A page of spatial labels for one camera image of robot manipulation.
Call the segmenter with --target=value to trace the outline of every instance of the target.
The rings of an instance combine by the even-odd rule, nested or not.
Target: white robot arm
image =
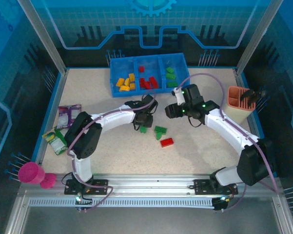
[[[153,110],[158,106],[157,101],[154,100],[153,103],[146,108],[140,110],[136,110],[136,108],[141,108],[149,104],[152,100],[153,97],[147,95],[142,101],[128,101],[114,111],[110,111],[111,113],[107,115],[105,113],[89,115],[86,112],[81,112],[77,116],[73,125],[65,135],[68,146],[72,144],[83,127],[92,120],[98,119],[89,127],[87,132],[81,135],[70,151],[70,154],[73,155],[75,159],[76,173],[83,182],[92,179],[90,158],[97,147],[100,135],[120,125],[129,123],[133,123],[135,130],[140,126],[150,128],[153,124]]]
[[[219,169],[210,175],[215,191],[217,188],[240,182],[252,186],[269,174],[252,141],[264,152],[272,170],[275,168],[272,143],[247,132],[226,114],[221,114],[219,106],[213,101],[205,102],[195,84],[175,88],[173,95],[176,97],[176,103],[165,108],[167,117],[187,116],[198,119],[202,124],[218,132],[240,155],[238,165]],[[226,120],[237,126],[244,134]]]

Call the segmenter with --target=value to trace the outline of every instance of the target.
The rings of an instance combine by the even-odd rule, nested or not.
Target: green block
[[[140,127],[140,133],[146,133],[147,132],[147,128],[144,126]]]
[[[166,73],[166,78],[167,79],[176,79],[176,76],[175,76],[175,74]]]
[[[164,127],[156,126],[155,129],[154,129],[154,132],[162,133],[162,134],[166,135],[167,129],[164,128]]]
[[[167,67],[166,70],[167,70],[167,72],[169,72],[169,73],[173,73],[173,72],[175,72],[171,67]]]
[[[162,136],[162,133],[156,133],[156,140],[160,140]]]
[[[176,81],[167,82],[167,87],[168,88],[175,88],[175,87],[177,87],[177,82]]]

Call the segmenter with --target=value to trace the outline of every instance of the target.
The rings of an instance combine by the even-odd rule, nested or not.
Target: gray floor
[[[270,201],[245,199],[226,214],[193,208],[30,208],[24,234],[277,234]]]

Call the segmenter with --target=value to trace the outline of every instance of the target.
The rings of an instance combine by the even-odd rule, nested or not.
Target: white table surface
[[[236,85],[232,69],[190,68],[190,74],[213,74],[223,82],[226,90]],[[109,69],[70,69],[60,100],[60,105],[82,104],[82,110],[98,114],[115,109],[128,100],[141,96],[112,98]],[[221,89],[207,76],[191,79],[198,85],[204,100],[220,104]],[[135,131],[132,124],[119,126],[101,135],[98,147],[91,158],[93,173],[107,174],[209,174],[215,170],[238,163],[239,155],[214,130],[202,125],[193,128],[186,117],[168,119],[164,108],[176,102],[171,94],[158,94],[158,109],[154,114],[152,129],[146,134]],[[174,145],[162,148],[156,140],[154,127],[166,127]],[[242,127],[249,131],[245,120]],[[72,171],[71,158],[63,153],[57,156],[48,145],[42,167],[49,173]]]

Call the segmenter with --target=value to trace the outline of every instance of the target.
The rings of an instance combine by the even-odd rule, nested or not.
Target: red rectangular block
[[[159,88],[158,83],[157,83],[157,81],[156,81],[156,79],[154,77],[150,77],[150,82],[152,84],[153,89],[158,89]]]
[[[151,83],[149,81],[144,82],[145,84],[145,89],[151,89]]]
[[[169,145],[173,145],[174,144],[174,140],[172,140],[172,138],[168,138],[168,139],[165,139],[165,140],[161,140],[160,141],[161,143],[161,147],[166,147],[166,146],[169,146]]]
[[[145,79],[144,78],[140,78],[140,88],[145,89]]]
[[[139,72],[144,72],[144,67],[143,66],[140,66],[140,67],[138,67],[138,70],[139,70]]]

